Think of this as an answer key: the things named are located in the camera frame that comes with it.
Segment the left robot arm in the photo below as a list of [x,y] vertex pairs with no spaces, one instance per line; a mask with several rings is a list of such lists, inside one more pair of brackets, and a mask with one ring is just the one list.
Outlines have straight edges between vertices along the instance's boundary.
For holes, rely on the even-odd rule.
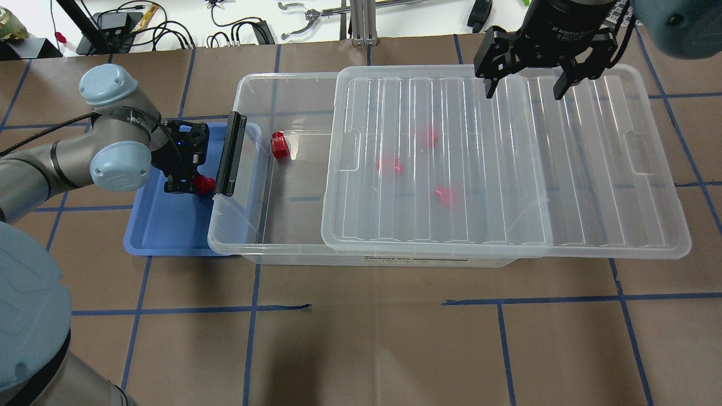
[[89,111],[2,150],[2,404],[136,405],[72,349],[74,310],[52,246],[70,192],[129,193],[153,172],[166,193],[207,195],[210,131],[167,119],[124,67],[79,80]]

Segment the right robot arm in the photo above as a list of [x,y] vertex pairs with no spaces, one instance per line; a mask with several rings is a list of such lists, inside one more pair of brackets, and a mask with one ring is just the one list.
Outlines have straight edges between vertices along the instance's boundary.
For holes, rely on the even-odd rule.
[[491,98],[500,81],[527,68],[560,68],[557,100],[618,64],[637,23],[664,54],[706,59],[720,53],[719,1],[531,1],[521,27],[493,25],[474,57]]

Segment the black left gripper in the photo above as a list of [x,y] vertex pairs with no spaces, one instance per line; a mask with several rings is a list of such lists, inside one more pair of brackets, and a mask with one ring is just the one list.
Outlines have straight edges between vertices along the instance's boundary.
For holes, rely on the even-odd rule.
[[205,164],[210,128],[207,123],[171,120],[160,126],[165,144],[151,153],[151,165],[166,177],[164,192],[196,195],[193,181]]

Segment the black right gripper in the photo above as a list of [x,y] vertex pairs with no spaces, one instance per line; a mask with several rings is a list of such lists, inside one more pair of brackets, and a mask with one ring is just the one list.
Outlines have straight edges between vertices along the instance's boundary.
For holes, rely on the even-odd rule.
[[500,81],[526,68],[562,68],[553,86],[555,100],[583,79],[597,79],[610,66],[617,40],[610,28],[583,34],[580,41],[565,43],[552,33],[549,38],[531,38],[493,25],[474,57],[474,74],[484,79],[485,98],[491,99]]

